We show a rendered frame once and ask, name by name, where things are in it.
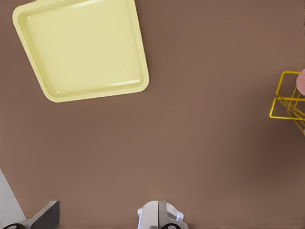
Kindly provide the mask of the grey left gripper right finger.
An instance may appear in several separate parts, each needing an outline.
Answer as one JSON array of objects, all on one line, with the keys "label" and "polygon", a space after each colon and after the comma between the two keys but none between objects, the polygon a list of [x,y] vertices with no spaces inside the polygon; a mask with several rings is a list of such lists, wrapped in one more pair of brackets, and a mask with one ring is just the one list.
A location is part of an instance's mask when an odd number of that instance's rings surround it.
[{"label": "grey left gripper right finger", "polygon": [[163,200],[146,203],[137,210],[137,229],[188,229],[184,214]]}]

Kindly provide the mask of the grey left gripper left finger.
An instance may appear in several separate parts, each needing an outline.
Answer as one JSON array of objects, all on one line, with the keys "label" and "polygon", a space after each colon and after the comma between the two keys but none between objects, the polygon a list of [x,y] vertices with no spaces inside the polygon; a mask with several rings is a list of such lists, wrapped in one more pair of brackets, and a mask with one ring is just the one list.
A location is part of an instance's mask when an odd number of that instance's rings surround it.
[{"label": "grey left gripper left finger", "polygon": [[11,223],[2,229],[58,229],[60,222],[60,202],[50,201],[33,217]]}]

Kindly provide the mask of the pale yellow square tray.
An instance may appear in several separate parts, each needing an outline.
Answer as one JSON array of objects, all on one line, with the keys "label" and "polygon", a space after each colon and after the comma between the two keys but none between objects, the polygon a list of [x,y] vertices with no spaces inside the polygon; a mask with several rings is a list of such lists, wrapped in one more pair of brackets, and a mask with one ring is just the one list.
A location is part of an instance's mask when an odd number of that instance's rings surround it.
[{"label": "pale yellow square tray", "polygon": [[144,91],[135,0],[35,0],[12,21],[44,95],[61,103]]}]

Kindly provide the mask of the pink round fruit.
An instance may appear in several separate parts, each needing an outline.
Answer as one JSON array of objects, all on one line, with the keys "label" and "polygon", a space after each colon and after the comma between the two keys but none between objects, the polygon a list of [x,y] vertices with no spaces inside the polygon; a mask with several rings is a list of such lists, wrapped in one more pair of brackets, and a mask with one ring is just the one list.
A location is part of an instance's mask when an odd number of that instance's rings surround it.
[{"label": "pink round fruit", "polygon": [[301,95],[305,96],[305,69],[296,78],[296,88]]}]

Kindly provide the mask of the silver frame post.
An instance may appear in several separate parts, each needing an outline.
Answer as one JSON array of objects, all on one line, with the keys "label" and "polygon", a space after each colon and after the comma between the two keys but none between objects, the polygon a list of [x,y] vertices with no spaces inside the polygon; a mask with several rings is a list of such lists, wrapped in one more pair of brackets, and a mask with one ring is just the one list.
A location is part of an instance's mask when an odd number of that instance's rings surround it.
[{"label": "silver frame post", "polygon": [[25,215],[0,169],[0,229],[25,219]]}]

